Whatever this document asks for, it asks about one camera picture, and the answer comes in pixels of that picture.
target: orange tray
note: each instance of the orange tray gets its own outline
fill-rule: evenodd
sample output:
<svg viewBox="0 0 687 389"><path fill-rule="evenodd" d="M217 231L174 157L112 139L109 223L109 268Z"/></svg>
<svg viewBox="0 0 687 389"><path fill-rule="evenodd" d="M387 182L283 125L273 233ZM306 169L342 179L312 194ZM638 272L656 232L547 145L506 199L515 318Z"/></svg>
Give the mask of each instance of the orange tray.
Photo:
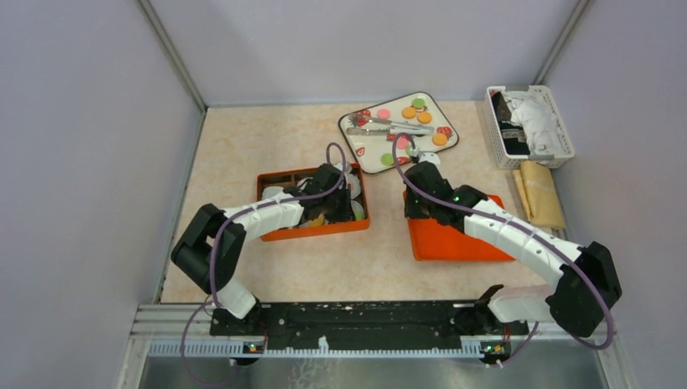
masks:
<svg viewBox="0 0 687 389"><path fill-rule="evenodd" d="M352 171L351 174L358 177L361 180L361 193L358 197L354 198L359 202L363 209L365 210L365 218L363 220L347 221L343 223L325 224L317 227L307 227L307 228L296 228L296 229L280 229L277 231L272 231L271 233L266 233L262 235L260 239L265 242L269 241L279 241L282 239L294 239L297 237L314 237L317 235L327 235L330 233L349 233L351 231L360 231L362 229L369 228L370 216L369 209L367 206L367 198L365 193L365 180L361 174L361 166L357 163L351 163ZM308 169L298 169L298 170L287 170L284 172L276 173L265 173L258 176L258 197L260 200L262 197L262 190L267 186L282 186L290 187L295 186L296 182L300 181L305 177L312 177L317 168Z"/></svg>
<svg viewBox="0 0 687 389"><path fill-rule="evenodd" d="M498 196L489 195L499 207ZM469 237L434 219L408 219L412 253L418 261L503 262L514 259L487 242Z"/></svg>

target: gray floor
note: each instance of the gray floor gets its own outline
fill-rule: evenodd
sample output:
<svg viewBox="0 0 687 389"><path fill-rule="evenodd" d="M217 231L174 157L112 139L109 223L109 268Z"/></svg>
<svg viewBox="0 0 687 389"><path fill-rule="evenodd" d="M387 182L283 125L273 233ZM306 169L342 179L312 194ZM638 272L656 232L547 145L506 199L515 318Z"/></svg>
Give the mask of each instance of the gray floor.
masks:
<svg viewBox="0 0 687 389"><path fill-rule="evenodd" d="M192 358L189 365L208 381L235 374L226 387L246 389L606 388L596 353L569 341L534 341L503 370L438 359L265 358L249 367L231 368L228 360ZM188 377L180 358L148 358L141 389L196 387L201 386Z"/></svg>

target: red tray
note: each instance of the red tray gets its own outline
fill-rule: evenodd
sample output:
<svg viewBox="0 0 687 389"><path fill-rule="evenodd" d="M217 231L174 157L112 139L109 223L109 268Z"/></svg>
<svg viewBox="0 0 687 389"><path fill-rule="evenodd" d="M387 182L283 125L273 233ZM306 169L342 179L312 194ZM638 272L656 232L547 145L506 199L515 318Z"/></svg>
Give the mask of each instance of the red tray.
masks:
<svg viewBox="0 0 687 389"><path fill-rule="evenodd" d="M499 207L503 202L490 195ZM418 261L503 262L514 259L487 242L469 237L434 219L408 219L412 253Z"/></svg>

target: tan folded cloth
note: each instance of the tan folded cloth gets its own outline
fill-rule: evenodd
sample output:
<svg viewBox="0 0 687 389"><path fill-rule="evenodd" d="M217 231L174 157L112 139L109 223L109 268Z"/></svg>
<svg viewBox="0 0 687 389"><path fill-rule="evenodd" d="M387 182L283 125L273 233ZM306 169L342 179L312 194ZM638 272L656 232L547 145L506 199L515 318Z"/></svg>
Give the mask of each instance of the tan folded cloth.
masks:
<svg viewBox="0 0 687 389"><path fill-rule="evenodd" d="M526 160L520 164L520 170L513 171L513 177L527 220L537 227L563 229L565 219L553 185L551 170Z"/></svg>

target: metal tongs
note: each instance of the metal tongs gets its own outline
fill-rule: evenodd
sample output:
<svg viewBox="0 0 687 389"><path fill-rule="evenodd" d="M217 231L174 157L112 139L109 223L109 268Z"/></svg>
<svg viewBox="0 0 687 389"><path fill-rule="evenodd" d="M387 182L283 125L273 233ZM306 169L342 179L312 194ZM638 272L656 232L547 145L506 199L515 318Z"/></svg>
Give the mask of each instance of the metal tongs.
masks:
<svg viewBox="0 0 687 389"><path fill-rule="evenodd" d="M361 115L359 113L351 113L348 117L353 122L365 121L365 124L375 123L387 126L387 128L362 128L362 127L349 127L346 129L346 134L348 135L388 135L388 134L398 134L399 132L405 132L409 135L431 135L434 133L434 127L432 126L422 126L419 124L410 124L403 122L393 122L391 120L373 118L371 116Z"/></svg>

